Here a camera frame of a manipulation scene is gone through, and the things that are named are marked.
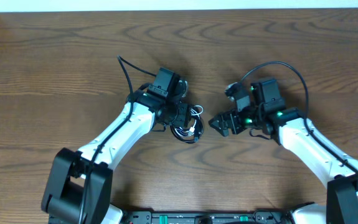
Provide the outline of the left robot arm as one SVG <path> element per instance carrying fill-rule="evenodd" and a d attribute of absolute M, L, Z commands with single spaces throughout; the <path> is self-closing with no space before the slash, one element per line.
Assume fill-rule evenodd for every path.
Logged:
<path fill-rule="evenodd" d="M 119 116 L 77 151 L 55 156 L 41 209 L 64 223 L 120 223 L 123 211 L 110 202 L 113 172 L 155 124 L 186 127 L 190 106 L 182 102 L 187 80 L 160 68 L 152 83 L 130 89 Z"/>

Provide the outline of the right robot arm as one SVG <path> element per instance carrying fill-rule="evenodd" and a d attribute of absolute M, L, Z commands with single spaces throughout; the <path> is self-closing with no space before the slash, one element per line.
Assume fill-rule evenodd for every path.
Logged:
<path fill-rule="evenodd" d="M 327 190 L 325 205 L 298 205 L 280 215 L 277 223 L 358 223 L 358 160 L 322 135 L 297 108 L 287 108 L 275 79 L 253 82 L 247 90 L 235 82 L 225 90 L 235 108 L 215 115 L 209 126 L 222 136 L 245 130 L 262 131 L 295 154 Z"/>

